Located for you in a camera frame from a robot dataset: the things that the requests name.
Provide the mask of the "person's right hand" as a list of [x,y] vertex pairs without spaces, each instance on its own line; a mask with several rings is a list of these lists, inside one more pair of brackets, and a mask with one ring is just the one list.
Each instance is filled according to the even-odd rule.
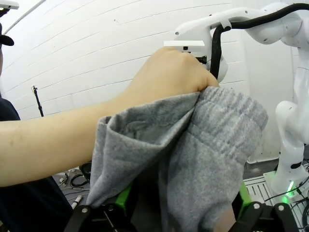
[[161,48],[145,62],[117,99],[120,112],[171,96],[218,87],[216,78],[191,54]]

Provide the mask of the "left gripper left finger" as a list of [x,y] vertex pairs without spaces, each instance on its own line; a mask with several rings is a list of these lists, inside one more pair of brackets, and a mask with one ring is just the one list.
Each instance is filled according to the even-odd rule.
[[131,218],[135,209],[135,183],[100,207],[75,207],[64,231],[66,232],[134,232]]

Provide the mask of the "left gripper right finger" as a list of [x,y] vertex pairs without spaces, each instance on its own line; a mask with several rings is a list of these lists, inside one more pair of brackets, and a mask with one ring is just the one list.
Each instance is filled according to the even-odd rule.
[[232,232],[298,232],[299,227],[289,204],[274,206],[253,201],[244,183],[232,202],[236,222]]

